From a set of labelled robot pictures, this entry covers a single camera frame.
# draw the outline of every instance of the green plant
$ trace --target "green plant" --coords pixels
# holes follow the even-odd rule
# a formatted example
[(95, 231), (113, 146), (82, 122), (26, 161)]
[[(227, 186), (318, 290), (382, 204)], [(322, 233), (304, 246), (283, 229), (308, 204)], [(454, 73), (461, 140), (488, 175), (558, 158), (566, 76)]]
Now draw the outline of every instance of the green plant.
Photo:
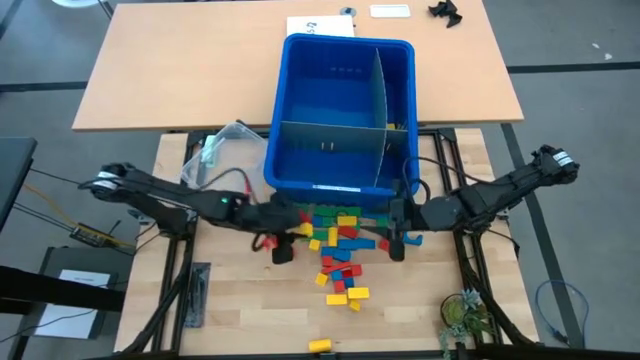
[(449, 295), (440, 306), (440, 315), (445, 328), (440, 332), (440, 348), (445, 360), (451, 360), (448, 340), (464, 343), (470, 335), (482, 336), (482, 332), (492, 333), (487, 323), (489, 312), (475, 290), (462, 290), (460, 294)]

